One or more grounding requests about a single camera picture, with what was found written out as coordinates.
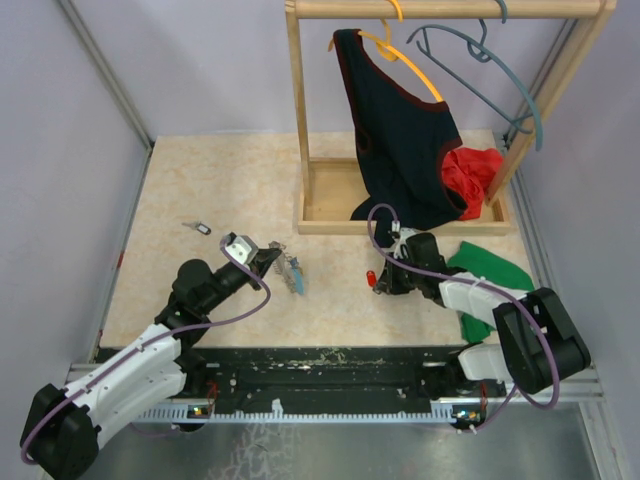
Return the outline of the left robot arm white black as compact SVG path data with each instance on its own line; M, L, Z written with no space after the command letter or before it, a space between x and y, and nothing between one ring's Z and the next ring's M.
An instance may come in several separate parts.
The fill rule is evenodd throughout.
M220 250L227 262L217 270L200 259L179 267L167 305L129 346L78 380L34 395L20 439L24 463L77 479L140 414L206 389L208 373L193 348L215 325L209 313L246 285L267 291L264 277L282 254L246 236L223 238Z

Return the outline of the key with black tag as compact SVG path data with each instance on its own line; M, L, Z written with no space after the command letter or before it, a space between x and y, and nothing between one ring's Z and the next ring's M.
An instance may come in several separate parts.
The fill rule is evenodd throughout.
M183 222L182 225L205 236L211 234L211 228L200 221Z

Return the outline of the metal disc with keyrings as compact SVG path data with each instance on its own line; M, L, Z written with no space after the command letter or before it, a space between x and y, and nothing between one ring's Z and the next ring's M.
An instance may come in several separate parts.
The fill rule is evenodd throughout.
M294 257L291 256L290 254L287 253L286 251L286 246L277 242L277 241L272 241L269 243L269 247L270 248L280 248L281 249L281 255L280 257L274 262L273 264L273 268L276 271L276 273L278 275L280 275L285 283L285 285L287 286L287 288L289 289L289 291L291 293L297 294L294 291L294 285L293 285L293 276L291 273L291 270L294 268L291 266L291 264L289 263L289 260Z

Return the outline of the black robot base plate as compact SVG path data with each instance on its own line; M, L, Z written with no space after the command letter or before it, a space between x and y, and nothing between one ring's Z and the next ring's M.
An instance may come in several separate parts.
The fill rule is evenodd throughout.
M460 346L195 348L196 372L179 400L213 403L217 414L364 415L428 413L433 402L477 403L506 389L470 381L457 362Z

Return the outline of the key with red tag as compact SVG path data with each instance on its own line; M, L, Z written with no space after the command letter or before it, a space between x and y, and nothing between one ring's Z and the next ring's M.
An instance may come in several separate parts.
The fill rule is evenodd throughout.
M370 288L374 288L377 283L377 277L374 271L368 270L366 272L367 284Z

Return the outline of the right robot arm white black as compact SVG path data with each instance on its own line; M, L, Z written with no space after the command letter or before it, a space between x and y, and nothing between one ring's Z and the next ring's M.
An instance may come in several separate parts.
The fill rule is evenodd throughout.
M446 372L448 387L470 395L482 380L509 380L531 396L585 369L591 353L559 295L552 289L509 288L481 276L477 269L449 266L435 236L402 229L390 248L376 246L384 260L373 286L379 294L415 290L437 305L493 328L499 343L475 341Z

